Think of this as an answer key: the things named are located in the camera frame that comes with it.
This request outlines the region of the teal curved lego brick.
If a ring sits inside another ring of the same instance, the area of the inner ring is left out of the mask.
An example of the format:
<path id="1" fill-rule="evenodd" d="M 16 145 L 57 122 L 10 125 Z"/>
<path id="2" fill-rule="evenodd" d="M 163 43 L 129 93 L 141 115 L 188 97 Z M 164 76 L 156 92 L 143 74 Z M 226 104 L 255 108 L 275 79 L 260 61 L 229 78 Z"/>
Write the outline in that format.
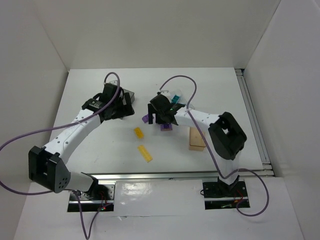
<path id="1" fill-rule="evenodd" d="M 171 102 L 173 103 L 173 104 L 177 104 L 179 101 L 180 101 L 180 96 L 179 95 L 174 95 L 173 96 L 173 98 L 171 99 Z"/>

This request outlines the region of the purple lego brick with hole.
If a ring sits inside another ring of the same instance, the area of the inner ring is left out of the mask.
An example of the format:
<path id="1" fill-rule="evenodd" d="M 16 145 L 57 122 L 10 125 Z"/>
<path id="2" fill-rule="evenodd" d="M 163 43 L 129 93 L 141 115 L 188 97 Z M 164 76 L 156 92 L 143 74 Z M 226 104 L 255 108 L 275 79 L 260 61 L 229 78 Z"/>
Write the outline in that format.
<path id="1" fill-rule="evenodd" d="M 160 130 L 161 131 L 172 131 L 173 130 L 172 124 L 171 123 L 161 124 Z"/>

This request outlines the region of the yellow small lego brick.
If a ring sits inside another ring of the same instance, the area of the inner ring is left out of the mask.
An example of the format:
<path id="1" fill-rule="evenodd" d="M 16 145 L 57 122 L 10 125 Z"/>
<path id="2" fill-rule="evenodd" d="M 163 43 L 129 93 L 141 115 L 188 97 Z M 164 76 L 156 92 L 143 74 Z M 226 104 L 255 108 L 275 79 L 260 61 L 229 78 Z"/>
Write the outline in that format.
<path id="1" fill-rule="evenodd" d="M 133 131 L 138 139 L 144 138 L 144 133 L 142 132 L 142 130 L 139 127 L 134 128 Z"/>

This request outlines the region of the clear plastic container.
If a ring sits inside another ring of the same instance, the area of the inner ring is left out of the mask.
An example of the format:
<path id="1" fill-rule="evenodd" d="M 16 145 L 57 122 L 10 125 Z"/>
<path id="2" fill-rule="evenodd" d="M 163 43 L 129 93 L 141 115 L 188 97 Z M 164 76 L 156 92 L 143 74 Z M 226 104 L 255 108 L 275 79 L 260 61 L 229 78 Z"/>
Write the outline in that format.
<path id="1" fill-rule="evenodd" d="M 174 95 L 180 96 L 180 100 L 179 100 L 179 102 L 176 103 L 176 104 L 172 103 L 172 98 L 173 98 Z M 190 102 L 190 100 L 193 99 L 194 95 L 195 95 L 195 94 L 192 93 L 191 96 L 186 97 L 186 96 L 183 94 L 183 92 L 182 92 L 181 90 L 179 90 L 179 89 L 169 91 L 169 100 L 170 100 L 170 102 L 171 102 L 170 109 L 172 110 L 175 105 L 181 104 L 181 105 L 185 105 L 185 106 L 188 105 L 188 108 L 189 108 L 189 109 L 194 110 L 195 107 L 194 107 L 194 106 L 191 104 L 191 102 Z"/>

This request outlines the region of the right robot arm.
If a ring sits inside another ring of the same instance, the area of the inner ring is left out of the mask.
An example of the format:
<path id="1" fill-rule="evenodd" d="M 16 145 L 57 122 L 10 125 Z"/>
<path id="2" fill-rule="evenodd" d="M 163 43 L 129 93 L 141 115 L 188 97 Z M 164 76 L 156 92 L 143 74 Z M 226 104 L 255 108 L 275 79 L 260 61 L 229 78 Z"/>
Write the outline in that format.
<path id="1" fill-rule="evenodd" d="M 206 113 L 188 104 L 172 103 L 158 93 L 147 105 L 148 115 L 160 124 L 196 128 L 205 143 L 219 174 L 219 180 L 231 186 L 239 179 L 239 161 L 247 136 L 234 116 Z"/>

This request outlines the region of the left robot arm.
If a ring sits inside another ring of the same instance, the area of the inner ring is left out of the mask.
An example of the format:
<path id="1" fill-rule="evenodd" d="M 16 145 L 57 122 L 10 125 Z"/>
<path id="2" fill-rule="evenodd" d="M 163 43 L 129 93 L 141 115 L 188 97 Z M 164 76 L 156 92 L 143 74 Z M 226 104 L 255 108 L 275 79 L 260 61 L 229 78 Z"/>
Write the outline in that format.
<path id="1" fill-rule="evenodd" d="M 28 176 L 33 182 L 54 193 L 74 190 L 94 198 L 107 188 L 97 178 L 84 172 L 70 172 L 67 162 L 82 141 L 103 122 L 134 114 L 132 91 L 106 83 L 103 91 L 87 100 L 72 126 L 65 128 L 43 147 L 34 146 L 28 153 Z"/>

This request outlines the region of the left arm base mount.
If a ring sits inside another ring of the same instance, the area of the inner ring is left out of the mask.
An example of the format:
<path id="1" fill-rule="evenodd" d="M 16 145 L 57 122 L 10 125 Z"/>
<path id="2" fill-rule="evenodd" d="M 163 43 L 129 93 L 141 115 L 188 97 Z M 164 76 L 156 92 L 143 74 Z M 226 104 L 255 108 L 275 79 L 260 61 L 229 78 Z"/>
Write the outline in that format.
<path id="1" fill-rule="evenodd" d="M 89 196 L 87 193 L 79 190 L 76 191 L 76 194 L 71 192 L 69 194 L 67 212 L 80 212 L 77 198 L 79 198 L 81 209 L 84 213 L 93 213 L 100 208 L 102 208 L 101 212 L 113 212 L 116 183 L 107 181 L 102 185 L 103 189 L 98 190 L 96 196 Z"/>

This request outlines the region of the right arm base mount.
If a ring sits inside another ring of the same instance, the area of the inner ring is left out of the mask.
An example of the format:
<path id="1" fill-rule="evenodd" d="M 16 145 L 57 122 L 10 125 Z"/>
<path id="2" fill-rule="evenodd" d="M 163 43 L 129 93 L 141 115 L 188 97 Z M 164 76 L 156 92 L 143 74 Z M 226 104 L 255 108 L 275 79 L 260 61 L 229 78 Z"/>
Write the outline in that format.
<path id="1" fill-rule="evenodd" d="M 237 204 L 239 208 L 250 208 L 244 181 L 238 181 L 231 190 L 223 188 L 217 181 L 203 182 L 200 194 L 204 197 L 206 210 L 236 209 Z"/>

